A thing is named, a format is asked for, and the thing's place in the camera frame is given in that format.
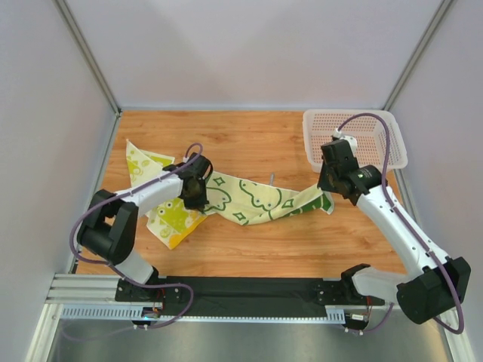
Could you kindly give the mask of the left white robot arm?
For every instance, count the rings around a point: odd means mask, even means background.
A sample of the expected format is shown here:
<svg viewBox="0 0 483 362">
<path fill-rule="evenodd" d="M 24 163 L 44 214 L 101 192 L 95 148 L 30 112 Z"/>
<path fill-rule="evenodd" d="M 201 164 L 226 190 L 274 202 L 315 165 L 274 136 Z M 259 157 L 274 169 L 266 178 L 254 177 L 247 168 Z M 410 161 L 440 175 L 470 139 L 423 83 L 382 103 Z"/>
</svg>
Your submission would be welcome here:
<svg viewBox="0 0 483 362">
<path fill-rule="evenodd" d="M 186 161 L 164 167 L 138 186 L 118 192 L 102 189 L 94 194 L 71 236 L 101 258 L 97 264 L 113 268 L 137 287 L 152 289 L 159 280 L 158 272 L 134 249 L 137 220 L 176 198 L 189 210 L 203 210 L 208 204 L 206 184 L 212 172 L 212 163 L 194 152 Z"/>
</svg>

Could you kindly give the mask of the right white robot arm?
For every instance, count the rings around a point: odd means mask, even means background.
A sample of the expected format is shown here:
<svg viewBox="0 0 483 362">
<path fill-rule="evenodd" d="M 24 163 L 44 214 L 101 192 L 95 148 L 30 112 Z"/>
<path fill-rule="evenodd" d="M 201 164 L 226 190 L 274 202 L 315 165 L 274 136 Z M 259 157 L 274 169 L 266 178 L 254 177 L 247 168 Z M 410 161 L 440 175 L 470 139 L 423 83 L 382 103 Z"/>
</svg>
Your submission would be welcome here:
<svg viewBox="0 0 483 362">
<path fill-rule="evenodd" d="M 404 274 L 359 264 L 342 273 L 353 296 L 373 296 L 399 305 L 416 324 L 456 309 L 462 324 L 462 302 L 471 268 L 463 258 L 452 258 L 422 231 L 388 186 L 384 170 L 360 166 L 348 140 L 334 139 L 321 146 L 318 187 L 341 195 L 362 211 L 382 232 L 405 266 Z"/>
</svg>

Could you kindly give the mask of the green cream patterned towel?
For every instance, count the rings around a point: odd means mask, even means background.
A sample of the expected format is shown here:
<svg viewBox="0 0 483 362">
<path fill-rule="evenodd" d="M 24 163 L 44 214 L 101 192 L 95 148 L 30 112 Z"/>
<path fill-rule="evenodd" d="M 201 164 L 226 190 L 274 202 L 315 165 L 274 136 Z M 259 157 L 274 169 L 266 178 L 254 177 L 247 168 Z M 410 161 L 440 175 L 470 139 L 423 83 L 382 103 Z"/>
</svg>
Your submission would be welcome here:
<svg viewBox="0 0 483 362">
<path fill-rule="evenodd" d="M 213 172 L 207 181 L 205 214 L 218 214 L 238 225 L 258 225 L 313 210 L 331 214 L 333 198 L 310 186 L 303 191 L 283 189 L 249 179 Z"/>
</svg>

